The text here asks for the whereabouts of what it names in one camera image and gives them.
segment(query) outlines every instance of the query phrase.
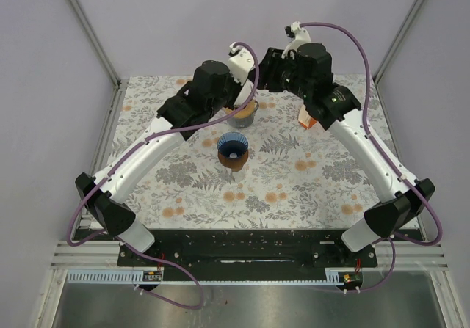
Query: gray wall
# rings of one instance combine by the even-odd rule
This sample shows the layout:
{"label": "gray wall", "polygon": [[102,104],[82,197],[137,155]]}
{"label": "gray wall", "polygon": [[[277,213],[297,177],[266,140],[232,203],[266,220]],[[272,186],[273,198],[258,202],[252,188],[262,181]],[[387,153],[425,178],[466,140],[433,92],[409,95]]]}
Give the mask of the gray wall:
{"label": "gray wall", "polygon": [[[375,70],[413,0],[80,0],[121,77],[192,73],[206,59],[227,58],[234,41],[260,57],[284,48],[292,21],[328,21],[364,44]],[[312,38],[331,51],[337,73],[363,73],[355,46],[341,33]]]}
{"label": "gray wall", "polygon": [[112,88],[65,0],[0,0],[0,326],[27,327]]}
{"label": "gray wall", "polygon": [[380,88],[404,162],[432,178],[445,253],[470,314],[470,0],[429,0]]}

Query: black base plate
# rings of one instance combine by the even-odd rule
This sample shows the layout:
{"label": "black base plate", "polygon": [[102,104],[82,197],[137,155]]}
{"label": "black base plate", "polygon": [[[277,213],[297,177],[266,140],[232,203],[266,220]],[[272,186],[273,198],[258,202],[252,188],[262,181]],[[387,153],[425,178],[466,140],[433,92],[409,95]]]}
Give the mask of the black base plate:
{"label": "black base plate", "polygon": [[[344,230],[151,230],[156,243],[146,252],[188,269],[200,281],[324,280],[327,267],[376,267],[368,246],[351,254]],[[121,247],[118,266],[152,266]],[[186,281],[178,269],[164,265],[164,280]]]}

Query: table surface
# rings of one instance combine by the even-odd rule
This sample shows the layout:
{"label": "table surface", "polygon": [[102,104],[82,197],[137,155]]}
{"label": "table surface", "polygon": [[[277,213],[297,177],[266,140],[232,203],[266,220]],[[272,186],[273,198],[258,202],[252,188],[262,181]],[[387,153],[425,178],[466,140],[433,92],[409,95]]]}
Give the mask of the table surface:
{"label": "table surface", "polygon": [[[112,142],[109,162],[155,117],[190,76],[133,76]],[[335,81],[364,101],[365,75]],[[148,228],[347,228],[378,202],[374,189],[346,148],[320,124],[297,121],[302,101],[293,94],[258,91],[252,126],[227,123],[199,130],[166,155],[129,195],[126,204]],[[375,88],[369,121],[394,150]],[[233,182],[217,158],[217,140],[238,131],[249,142],[246,176]],[[92,227],[100,227],[97,222]],[[405,227],[418,227],[413,220]]]}

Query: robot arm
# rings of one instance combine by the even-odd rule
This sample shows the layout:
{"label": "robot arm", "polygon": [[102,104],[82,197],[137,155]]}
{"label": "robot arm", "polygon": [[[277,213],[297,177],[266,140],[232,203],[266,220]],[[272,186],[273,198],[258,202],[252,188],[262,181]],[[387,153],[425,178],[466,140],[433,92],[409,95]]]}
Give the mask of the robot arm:
{"label": "robot arm", "polygon": [[333,82],[331,55],[319,43],[311,43],[308,32],[293,23],[286,27],[292,41],[285,50],[268,48],[260,64],[259,89],[290,91],[302,98],[307,112],[331,132],[351,153],[366,173],[380,202],[341,237],[351,252],[389,237],[423,209],[422,202],[402,182],[407,178],[429,200],[435,191],[429,179],[419,181],[406,169],[371,129],[387,156],[399,167],[398,178],[371,143],[362,123],[361,104],[347,87]]}
{"label": "robot arm", "polygon": [[234,108],[249,96],[253,85],[247,82],[253,66],[249,51],[231,46],[228,65],[206,61],[196,68],[193,80],[174,97],[167,99],[142,135],[115,161],[93,176],[82,173],[75,181],[83,199],[96,181],[108,178],[86,204],[88,211],[108,232],[140,252],[154,242],[152,234],[123,202],[140,179],[167,153],[188,140],[196,130],[158,133],[207,123],[223,106]]}

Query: cable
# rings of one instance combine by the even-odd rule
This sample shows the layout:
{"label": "cable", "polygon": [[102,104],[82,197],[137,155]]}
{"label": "cable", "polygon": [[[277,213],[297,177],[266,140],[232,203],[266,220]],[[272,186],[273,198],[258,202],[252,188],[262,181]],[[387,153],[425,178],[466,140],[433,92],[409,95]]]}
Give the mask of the cable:
{"label": "cable", "polygon": [[146,290],[142,290],[142,292],[146,293],[147,295],[150,295],[150,296],[153,296],[153,297],[156,297],[157,299],[161,299],[165,302],[168,302],[169,304],[172,304],[172,305],[175,305],[175,306],[178,306],[180,308],[185,308],[187,310],[199,310],[202,308],[202,306],[204,305],[204,292],[203,292],[203,288],[202,286],[200,286],[200,283],[198,282],[198,280],[196,278],[194,278],[194,276],[189,273],[189,271],[187,271],[184,267],[180,266],[179,264],[177,263],[174,263],[174,262],[170,262],[169,260],[162,260],[160,258],[155,258],[155,257],[151,257],[149,255],[146,255],[145,253],[141,253],[140,251],[137,251],[135,248],[133,248],[131,245],[129,244],[126,244],[127,248],[130,249],[133,253],[135,253],[136,255],[142,257],[142,258],[145,258],[146,260],[152,260],[153,262],[157,262],[157,263],[163,263],[163,264],[167,264],[169,266],[172,266],[172,267],[175,267],[177,269],[179,269],[180,271],[182,271],[183,273],[185,273],[185,275],[187,275],[195,284],[196,286],[198,287],[199,289],[199,303],[197,305],[194,305],[194,306],[191,306],[191,305],[185,305],[185,304],[180,304],[179,302],[176,302],[176,301],[173,301],[171,299],[168,299],[167,297],[164,297],[162,295],[158,295],[158,294],[155,294],[155,293],[152,293],[151,291],[146,291]]}
{"label": "cable", "polygon": [[[243,43],[243,42],[234,43],[233,47],[237,47],[237,46],[244,47],[245,49],[247,49],[250,52],[251,56],[253,57],[253,64],[254,64],[254,67],[255,67],[255,80],[253,82],[253,88],[251,89],[251,92],[250,92],[249,96],[247,97],[247,99],[245,100],[245,102],[243,102],[242,105],[239,106],[237,109],[233,110],[232,113],[227,114],[227,115],[225,115],[225,116],[223,116],[219,119],[216,119],[214,121],[210,121],[210,122],[207,122],[207,123],[204,123],[204,124],[199,124],[199,125],[194,125],[194,126],[187,126],[185,128],[174,128],[172,130],[157,132],[155,134],[151,134],[150,136],[146,137],[145,142],[149,143],[152,139],[155,139],[157,137],[161,137],[161,136],[164,136],[164,135],[175,134],[175,133],[178,133],[178,132],[198,130],[200,128],[206,128],[208,126],[212,126],[212,125],[221,123],[222,121],[225,121],[225,120],[233,117],[235,114],[239,113],[240,111],[242,111],[248,105],[248,103],[251,102],[251,100],[255,97],[256,88],[257,88],[258,82],[259,82],[258,58],[256,57],[255,51],[248,44]],[[104,185],[104,183],[106,183],[109,180],[109,178],[112,175],[114,175],[116,170],[120,167],[120,165],[122,165],[122,163],[124,163],[124,161],[126,161],[136,150],[138,150],[140,147],[145,145],[145,142],[139,142],[132,149],[130,149],[119,161],[117,161],[115,163],[114,167],[111,168],[111,170],[108,172],[108,177],[105,177],[105,178],[101,179],[101,181],[99,181],[96,184],[96,186],[93,187],[85,197],[83,197],[83,200],[80,201],[80,203],[77,206],[76,210],[73,212],[72,219],[70,220],[70,222],[68,224],[67,238],[66,238],[68,246],[77,247],[77,246],[83,245],[85,242],[91,240],[92,238],[95,238],[96,236],[98,236],[98,235],[100,235],[104,232],[104,230],[98,230],[98,231],[95,231],[94,233],[90,234],[86,238],[82,239],[81,241],[72,242],[73,226],[75,225],[75,222],[76,222],[77,218],[79,217],[79,214],[82,212],[82,209],[85,206],[85,204]],[[180,271],[182,271],[183,273],[185,273],[185,275],[187,275],[196,284],[196,286],[199,288],[199,290],[200,290],[200,301],[195,306],[189,306],[189,305],[180,304],[180,303],[175,302],[173,300],[170,300],[170,299],[168,299],[164,296],[161,296],[161,295],[158,295],[158,294],[155,294],[155,293],[151,293],[150,291],[146,291],[146,293],[148,295],[154,296],[154,297],[156,297],[158,299],[161,299],[163,301],[166,301],[166,302],[168,302],[172,305],[175,305],[175,306],[178,306],[178,307],[181,307],[181,308],[185,308],[185,309],[188,309],[188,310],[199,310],[199,309],[202,308],[203,301],[204,301],[204,293],[203,293],[202,287],[200,286],[200,283],[196,280],[196,278],[194,278],[194,276],[191,273],[189,273],[185,268],[178,265],[177,263],[170,262],[169,260],[162,260],[162,259],[159,259],[159,258],[154,258],[154,257],[148,256],[146,254],[143,254],[143,253],[137,251],[135,248],[133,248],[129,244],[126,244],[126,246],[133,253],[135,253],[136,255],[139,255],[142,258],[145,258],[147,260],[152,260],[152,261],[157,262],[157,263],[164,263],[164,264],[167,264],[169,266],[173,266],[173,267],[179,269]]]}
{"label": "cable", "polygon": [[383,277],[380,282],[378,282],[377,284],[374,284],[373,286],[369,286],[368,288],[360,289],[359,291],[349,290],[349,291],[344,292],[341,289],[339,289],[340,291],[337,291],[337,290],[328,290],[328,289],[321,289],[321,288],[315,288],[315,290],[322,291],[324,293],[334,293],[334,294],[360,294],[360,293],[370,292],[372,290],[378,289],[381,286],[383,286],[390,279],[390,276],[393,273],[394,268],[395,268],[395,262],[397,261],[397,251],[395,249],[395,244],[391,240],[391,238],[387,238],[387,240],[391,246],[391,264],[390,264],[390,268],[388,269],[387,274],[385,274],[385,277]]}
{"label": "cable", "polygon": [[362,113],[362,125],[364,126],[364,130],[366,131],[367,136],[370,138],[372,144],[375,146],[377,151],[381,154],[381,156],[386,160],[387,164],[390,166],[390,168],[393,169],[395,174],[400,178],[400,180],[405,183],[407,187],[409,187],[413,193],[419,198],[419,200],[423,203],[423,205],[427,208],[429,211],[431,217],[433,218],[435,222],[435,226],[437,227],[437,236],[435,237],[434,240],[429,241],[429,242],[423,242],[419,240],[415,240],[412,238],[408,238],[398,232],[395,233],[395,236],[397,238],[401,238],[404,240],[408,240],[409,242],[412,242],[417,245],[422,245],[422,246],[434,246],[439,243],[439,241],[442,239],[442,224],[441,221],[438,218],[438,215],[435,213],[433,207],[429,202],[424,198],[424,196],[421,194],[421,192],[418,191],[418,189],[406,178],[401,178],[402,173],[400,172],[400,169],[394,164],[394,162],[388,157],[387,153],[382,149],[380,146],[379,142],[375,139],[375,137],[371,134],[370,128],[369,128],[369,121],[367,120],[367,110],[369,109],[369,99],[370,99],[370,66],[369,66],[369,61],[367,60],[366,52],[362,48],[362,45],[358,42],[358,40],[346,29],[333,25],[332,23],[323,23],[323,22],[305,22],[301,23],[300,27],[310,27],[310,26],[318,26],[318,27],[328,27],[331,29],[337,29],[341,32],[343,32],[345,35],[347,35],[355,44],[356,47],[358,47],[359,52],[361,53],[362,59],[364,61],[364,66],[366,67],[366,98],[364,100],[364,110]]}
{"label": "cable", "polygon": [[357,261],[356,261],[356,264],[355,264],[355,273],[358,274],[362,269],[362,261],[361,259],[359,258]]}

